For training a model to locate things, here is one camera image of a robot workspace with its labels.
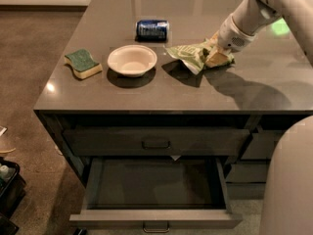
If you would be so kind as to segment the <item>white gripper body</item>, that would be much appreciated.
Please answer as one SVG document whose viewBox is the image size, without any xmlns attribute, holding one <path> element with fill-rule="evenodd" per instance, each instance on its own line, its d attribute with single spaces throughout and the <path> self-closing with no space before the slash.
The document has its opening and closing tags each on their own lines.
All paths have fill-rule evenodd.
<svg viewBox="0 0 313 235">
<path fill-rule="evenodd" d="M 217 43 L 220 47 L 230 49 L 232 52 L 241 52 L 254 39 L 254 35 L 248 35 L 236 26 L 233 15 L 230 14 L 219 27 Z"/>
</svg>

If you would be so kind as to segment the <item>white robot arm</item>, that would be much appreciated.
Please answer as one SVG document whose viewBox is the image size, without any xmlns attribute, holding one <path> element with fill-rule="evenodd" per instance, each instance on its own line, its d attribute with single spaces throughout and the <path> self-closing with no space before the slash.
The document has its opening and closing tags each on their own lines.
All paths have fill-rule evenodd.
<svg viewBox="0 0 313 235">
<path fill-rule="evenodd" d="M 282 17 L 313 63 L 313 0 L 244 0 L 213 35 L 218 51 L 242 51 Z M 313 117 L 290 127 L 269 165 L 259 235 L 313 235 Z"/>
</svg>

